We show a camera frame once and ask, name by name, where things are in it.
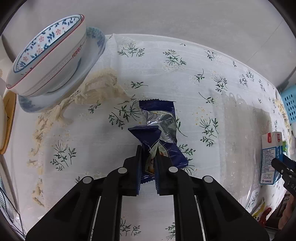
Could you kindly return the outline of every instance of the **silver foil wrapper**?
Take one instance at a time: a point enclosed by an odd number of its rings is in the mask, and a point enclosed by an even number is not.
[[[146,117],[148,126],[158,125],[161,130],[160,140],[177,144],[177,123],[171,113],[162,110],[142,110],[142,113]]]

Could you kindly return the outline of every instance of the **blue wrapper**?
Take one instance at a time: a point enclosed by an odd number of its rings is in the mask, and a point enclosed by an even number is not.
[[[142,143],[142,175],[141,183],[153,180],[154,157],[158,148],[161,130],[158,126],[135,126],[128,130]]]
[[[184,168],[188,166],[187,158],[177,146],[177,123],[174,102],[158,99],[140,100],[139,106],[146,117],[147,126],[157,125],[161,130],[158,142],[160,154],[170,157],[175,167]]]

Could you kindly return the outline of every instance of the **blue floral pattern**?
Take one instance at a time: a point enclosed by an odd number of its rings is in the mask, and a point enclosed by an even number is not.
[[[35,107],[35,105],[32,104],[32,100],[30,100],[29,98],[21,96],[21,95],[19,95],[18,97],[19,97],[20,105],[23,108],[25,108],[26,110],[28,110],[27,112],[33,113],[33,112],[36,112],[41,109],[40,107]]]
[[[86,36],[92,39],[97,39],[98,47],[103,46],[105,42],[105,37],[102,36],[102,32],[98,28],[88,27],[86,31]]]
[[[14,72],[23,70],[29,65],[36,57],[38,57],[45,49],[51,44],[57,41],[64,33],[70,30],[74,25],[81,21],[82,16],[71,15],[53,23],[51,26],[40,32],[29,45],[24,49],[22,53],[17,57],[17,61],[14,64]]]

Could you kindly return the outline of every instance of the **floral bowl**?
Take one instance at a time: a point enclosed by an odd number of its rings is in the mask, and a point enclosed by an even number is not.
[[[49,25],[15,59],[7,76],[7,89],[30,97],[57,90],[74,74],[85,41],[86,24],[81,14]]]

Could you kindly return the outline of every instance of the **hand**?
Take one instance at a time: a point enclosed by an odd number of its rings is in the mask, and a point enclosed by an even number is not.
[[[283,211],[283,216],[279,220],[279,229],[281,230],[285,224],[288,222],[290,219],[292,213],[293,213],[293,201],[294,201],[294,196],[290,195],[290,198],[287,202],[287,206],[285,210]]]

